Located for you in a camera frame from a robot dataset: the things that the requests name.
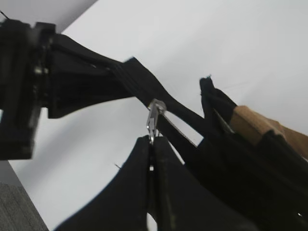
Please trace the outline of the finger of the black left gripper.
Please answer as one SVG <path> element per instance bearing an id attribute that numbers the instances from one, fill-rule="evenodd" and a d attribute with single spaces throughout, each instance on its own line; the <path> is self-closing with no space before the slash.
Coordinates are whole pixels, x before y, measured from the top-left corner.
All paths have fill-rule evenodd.
<path id="1" fill-rule="evenodd" d="M 47 89 L 49 118 L 99 103 L 133 97 L 115 75 L 115 62 L 53 53 Z"/>

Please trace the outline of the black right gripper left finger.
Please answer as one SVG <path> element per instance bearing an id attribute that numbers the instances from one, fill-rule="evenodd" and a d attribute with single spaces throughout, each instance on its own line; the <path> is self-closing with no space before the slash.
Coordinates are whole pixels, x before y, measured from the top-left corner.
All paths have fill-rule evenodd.
<path id="1" fill-rule="evenodd" d="M 139 137 L 127 160 L 89 203 L 62 222 L 58 231 L 146 231 L 149 138 Z"/>

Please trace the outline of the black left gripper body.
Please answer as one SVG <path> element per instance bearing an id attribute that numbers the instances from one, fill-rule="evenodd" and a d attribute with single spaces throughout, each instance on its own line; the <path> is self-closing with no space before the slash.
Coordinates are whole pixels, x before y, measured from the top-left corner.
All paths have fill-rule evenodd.
<path id="1" fill-rule="evenodd" d="M 32 157 L 51 63 L 54 24 L 0 25 L 0 158 Z"/>

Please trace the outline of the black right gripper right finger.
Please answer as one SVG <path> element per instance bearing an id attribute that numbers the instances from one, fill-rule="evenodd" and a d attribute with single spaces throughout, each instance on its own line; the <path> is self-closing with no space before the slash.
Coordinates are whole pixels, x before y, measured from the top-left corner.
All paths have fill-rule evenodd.
<path id="1" fill-rule="evenodd" d="M 154 140 L 160 231 L 253 231 L 255 225 L 204 188 L 164 137 Z"/>

